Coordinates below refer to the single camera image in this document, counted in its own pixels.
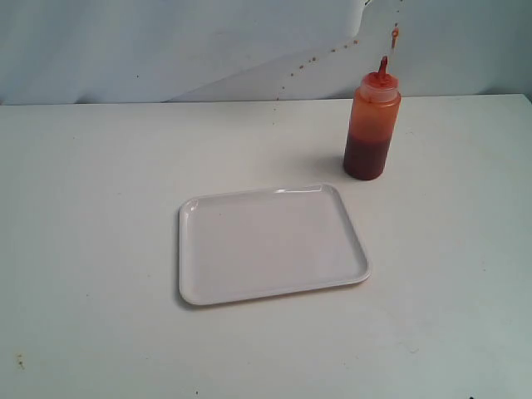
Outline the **red sauce squeeze bottle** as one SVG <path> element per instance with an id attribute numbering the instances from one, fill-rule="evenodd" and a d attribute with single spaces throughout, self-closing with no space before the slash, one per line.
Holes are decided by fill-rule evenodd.
<path id="1" fill-rule="evenodd" d="M 342 167 L 357 180 L 374 180 L 384 171 L 401 104 L 399 81 L 384 56 L 354 91 Z"/>

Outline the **white rectangular plastic tray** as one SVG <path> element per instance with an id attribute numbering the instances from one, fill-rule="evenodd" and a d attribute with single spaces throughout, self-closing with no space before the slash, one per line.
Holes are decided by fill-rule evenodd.
<path id="1" fill-rule="evenodd" d="M 176 293 L 210 307 L 359 284 L 371 263 L 330 184 L 198 196 L 176 216 Z"/>

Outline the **white backdrop sheet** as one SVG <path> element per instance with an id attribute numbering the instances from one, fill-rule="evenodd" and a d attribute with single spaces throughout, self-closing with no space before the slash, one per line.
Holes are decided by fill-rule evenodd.
<path id="1" fill-rule="evenodd" d="M 4 105 L 159 102 L 354 37 L 364 1 L 4 1 Z"/>

